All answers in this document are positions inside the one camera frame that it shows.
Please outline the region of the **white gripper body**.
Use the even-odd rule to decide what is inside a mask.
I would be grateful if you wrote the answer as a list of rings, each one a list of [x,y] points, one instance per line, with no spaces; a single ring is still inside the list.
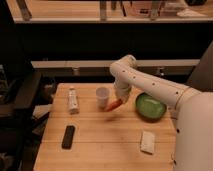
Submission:
[[[125,82],[116,81],[114,83],[115,94],[122,102],[127,102],[131,92],[131,86]]]

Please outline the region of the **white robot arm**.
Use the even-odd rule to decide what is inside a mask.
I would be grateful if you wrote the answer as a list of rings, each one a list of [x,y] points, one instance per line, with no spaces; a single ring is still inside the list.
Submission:
[[[136,67],[132,55],[110,65],[117,98],[126,103],[135,86],[173,107],[178,112],[173,171],[213,171],[213,92],[152,76]]]

